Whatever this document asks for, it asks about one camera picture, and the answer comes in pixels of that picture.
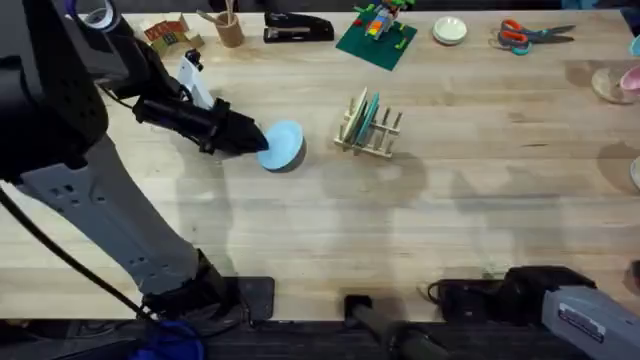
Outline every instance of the wooden tabletop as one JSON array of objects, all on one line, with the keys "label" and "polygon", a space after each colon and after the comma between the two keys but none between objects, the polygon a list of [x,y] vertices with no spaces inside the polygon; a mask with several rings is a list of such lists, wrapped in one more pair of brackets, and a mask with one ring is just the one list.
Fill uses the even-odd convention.
[{"label": "wooden tabletop", "polygon": [[[109,134],[151,202],[223,274],[276,279],[276,318],[339,319],[343,295],[365,293],[396,316],[430,320],[434,306],[416,288],[525,264],[567,265],[640,312],[623,283],[629,262],[640,259],[640,201],[629,180],[640,108],[603,102],[590,86],[595,69],[633,64],[620,13],[455,13],[469,28],[456,47],[431,38],[442,15],[401,16],[419,32],[393,72],[335,43],[265,45],[260,14],[240,15],[246,43],[226,49],[213,25],[188,16],[207,42],[202,74],[215,96],[264,128],[281,119],[302,125],[308,154],[294,172],[269,173],[253,155],[199,154],[105,100]],[[321,16],[338,38],[355,18]],[[576,24],[575,41],[535,46],[524,57],[492,49],[490,32],[505,17],[531,28]],[[183,51],[165,58],[174,75]],[[332,143],[349,98],[364,87],[404,112],[391,161]],[[114,261],[10,190],[72,255],[139,300]],[[133,315],[5,212],[0,227],[1,318]]]}]

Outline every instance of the white bowl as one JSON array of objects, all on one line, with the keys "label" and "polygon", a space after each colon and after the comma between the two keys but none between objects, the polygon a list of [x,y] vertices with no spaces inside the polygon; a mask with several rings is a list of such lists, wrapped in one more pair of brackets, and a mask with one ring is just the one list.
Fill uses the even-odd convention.
[{"label": "white bowl", "polygon": [[445,45],[461,43],[467,36],[467,25],[453,16],[438,19],[433,25],[433,37]]}]

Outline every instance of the stapler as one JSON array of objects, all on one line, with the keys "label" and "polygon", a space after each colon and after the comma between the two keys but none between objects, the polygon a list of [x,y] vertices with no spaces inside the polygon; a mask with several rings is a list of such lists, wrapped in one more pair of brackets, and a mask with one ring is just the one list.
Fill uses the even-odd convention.
[{"label": "stapler", "polygon": [[333,25],[314,16],[291,13],[264,14],[264,42],[333,41]]}]

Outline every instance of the scissors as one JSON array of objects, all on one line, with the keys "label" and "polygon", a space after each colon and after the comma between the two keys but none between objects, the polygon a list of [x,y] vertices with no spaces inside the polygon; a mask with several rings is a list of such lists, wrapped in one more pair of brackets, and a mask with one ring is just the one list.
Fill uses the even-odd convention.
[{"label": "scissors", "polygon": [[575,25],[564,25],[544,30],[529,30],[517,21],[507,19],[500,24],[498,42],[516,55],[526,55],[532,44],[558,44],[573,41],[571,36],[557,35],[571,31]]}]

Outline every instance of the black robotic arm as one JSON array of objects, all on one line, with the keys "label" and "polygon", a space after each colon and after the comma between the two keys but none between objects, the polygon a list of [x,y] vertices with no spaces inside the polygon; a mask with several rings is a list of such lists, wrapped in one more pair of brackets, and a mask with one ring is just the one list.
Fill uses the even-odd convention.
[{"label": "black robotic arm", "polygon": [[119,99],[138,96],[133,113],[180,133],[200,151],[242,154],[268,147],[253,119],[217,99],[193,105],[157,54],[133,36],[113,4],[85,22],[50,0],[5,0],[0,31],[0,179],[45,203],[118,262],[143,304],[177,316],[229,300],[204,255],[162,219],[135,185],[106,134],[96,86]]}]

